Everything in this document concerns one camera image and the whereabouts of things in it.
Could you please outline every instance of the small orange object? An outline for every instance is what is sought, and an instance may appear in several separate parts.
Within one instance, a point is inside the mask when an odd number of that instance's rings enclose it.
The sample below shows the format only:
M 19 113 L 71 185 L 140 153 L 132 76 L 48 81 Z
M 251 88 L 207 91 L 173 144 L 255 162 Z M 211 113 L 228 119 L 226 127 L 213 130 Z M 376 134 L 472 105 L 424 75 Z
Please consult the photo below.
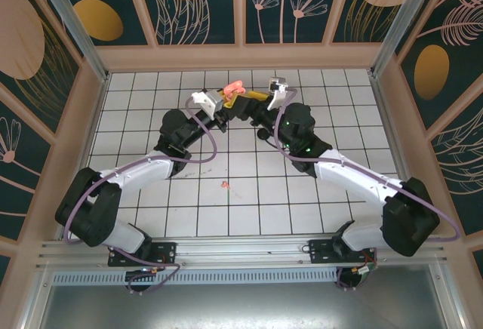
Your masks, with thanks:
M 225 94 L 225 97 L 228 101 L 233 99 L 234 93 L 244 94 L 245 92 L 246 90 L 245 88 L 243 88 L 242 80 L 237 80 L 235 82 L 232 82 L 230 85 L 227 85 L 226 87 L 223 88 L 223 93 Z

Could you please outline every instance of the purple cable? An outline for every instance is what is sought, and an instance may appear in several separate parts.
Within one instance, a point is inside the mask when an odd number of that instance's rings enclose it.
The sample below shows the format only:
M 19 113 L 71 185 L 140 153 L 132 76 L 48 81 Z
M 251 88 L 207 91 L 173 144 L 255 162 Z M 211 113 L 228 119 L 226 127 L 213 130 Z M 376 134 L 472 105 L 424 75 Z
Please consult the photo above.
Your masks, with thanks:
M 175 158 L 175 157 L 167 157 L 166 155 L 154 155 L 152 157 L 148 157 L 148 158 L 142 158 L 138 161 L 133 161 L 132 163 L 126 165 L 125 167 L 123 168 L 120 168 L 118 169 L 117 171 L 111 173 L 111 174 L 108 174 L 107 176 L 101 178 L 100 180 L 98 180 L 96 183 L 94 183 L 91 187 L 88 188 L 87 191 L 85 191 L 85 193 L 81 196 L 81 198 L 77 201 L 77 203 L 75 204 L 74 208 L 72 209 L 72 212 L 71 214 L 69 215 L 69 218 L 67 219 L 67 222 L 66 222 L 66 225 L 65 225 L 65 229 L 64 229 L 64 237 L 67 241 L 68 244 L 74 244 L 74 243 L 78 243 L 78 242 L 81 242 L 80 240 L 78 241 L 72 241 L 70 238 L 69 238 L 69 231 L 70 231 L 70 226 L 72 225 L 72 221 L 74 220 L 74 217 L 75 215 L 77 214 L 78 210 L 80 209 L 80 207 L 82 206 L 82 203 L 88 198 L 88 196 L 98 187 L 100 186 L 101 184 L 103 184 L 104 182 L 106 182 L 107 180 L 110 180 L 111 178 L 115 177 L 116 174 L 120 174 L 122 172 L 125 172 L 126 170 L 128 169 L 131 169 L 133 167 L 136 167 L 146 161 L 159 161 L 159 160 L 165 160 L 165 159 L 169 159 L 171 161 L 181 161 L 182 163 L 207 163 L 209 161 L 212 161 L 216 156 L 217 156 L 217 153 L 218 153 L 218 149 L 217 149 L 217 143 L 215 142 L 214 138 L 213 138 L 213 135 L 210 133 L 209 129 L 206 128 L 206 126 L 202 123 L 201 120 L 199 120 L 199 118 L 192 112 L 192 110 L 188 107 L 189 103 L 192 101 L 192 97 L 190 97 L 187 101 L 186 101 L 186 104 L 185 104 L 185 108 L 186 108 L 186 111 L 191 115 L 191 117 L 193 118 L 194 121 L 196 121 L 196 123 L 198 123 L 198 125 L 203 129 L 203 131 L 206 133 L 206 135 L 208 136 L 208 138 L 210 138 L 210 141 L 211 143 L 213 144 L 213 154 L 209 157 L 209 158 L 205 158 L 205 159 L 200 159 L 200 160 L 189 160 L 189 159 L 184 159 L 184 158 Z M 161 283 L 155 285 L 155 286 L 152 286 L 150 287 L 149 289 L 146 289 L 144 292 L 150 292 L 150 291 L 154 291 L 158 288 L 160 288 L 166 281 L 168 281 L 171 277 L 173 277 L 174 274 L 176 274 L 178 272 L 178 270 L 180 269 L 180 265 L 177 264 L 177 263 L 169 263 L 169 264 L 166 264 L 166 263 L 151 263 L 149 261 L 144 261 L 144 260 L 140 260 L 138 259 L 137 257 L 134 257 L 132 255 L 130 255 L 129 253 L 119 249 L 119 248 L 114 248 L 115 251 L 119 252 L 120 254 L 126 256 L 127 258 L 133 260 L 133 261 L 136 261 L 137 263 L 142 263 L 144 265 L 147 265 L 147 266 L 153 266 L 153 267 L 158 267 L 158 268 L 166 268 L 166 267 L 169 267 L 169 266 L 174 266 L 176 267 L 176 269 L 170 274 L 168 275 L 167 278 L 165 278 Z M 128 287 L 129 287 L 129 290 L 131 291 L 131 293 L 133 293 L 133 291 L 131 290 L 131 283 L 133 280 L 136 280 L 137 278 L 140 278 L 140 277 L 146 277 L 146 276 L 151 276 L 151 275 L 155 275 L 155 274 L 141 274 L 141 275 L 136 275 L 134 276 L 128 283 Z
M 287 105 L 293 100 L 295 95 L 297 95 L 297 90 L 293 88 L 288 88 L 288 91 L 292 91 L 293 93 L 284 101 L 284 103 L 281 105 L 280 110 L 278 111 L 277 119 L 275 120 L 275 127 L 274 127 L 274 138 L 275 138 L 275 145 L 277 147 L 277 150 L 285 157 L 290 159 L 291 161 L 307 161 L 307 162 L 319 162 L 319 161 L 324 161 L 327 163 L 335 163 L 337 165 L 346 165 L 347 167 L 352 168 L 354 171 L 358 171 L 359 173 L 362 173 L 366 175 L 367 177 L 372 178 L 373 180 L 376 180 L 378 183 L 383 184 L 384 186 L 388 186 L 391 189 L 394 189 L 396 192 L 399 192 L 406 197 L 416 201 L 417 203 L 423 205 L 424 207 L 430 209 L 431 211 L 435 212 L 442 218 L 444 218 L 446 221 L 448 221 L 454 228 L 455 234 L 454 236 L 451 237 L 445 237 L 445 238 L 428 238 L 427 241 L 432 241 L 432 242 L 451 242 L 451 241 L 456 241 L 457 239 L 460 238 L 461 232 L 460 232 L 460 227 L 452 220 L 447 214 L 430 204 L 429 202 L 424 201 L 423 199 L 417 197 L 416 195 L 413 195 L 412 193 L 406 191 L 405 189 L 402 189 L 400 187 L 395 186 L 394 184 L 390 182 L 386 182 L 376 174 L 372 174 L 371 172 L 367 172 L 366 170 L 360 168 L 357 165 L 353 165 L 350 162 L 342 161 L 339 159 L 334 159 L 334 158 L 299 158 L 299 157 L 293 157 L 292 155 L 287 154 L 284 152 L 284 150 L 280 146 L 280 142 L 278 141 L 278 129 L 280 127 L 280 121 L 281 117 L 284 115 L 285 109 L 287 108 Z

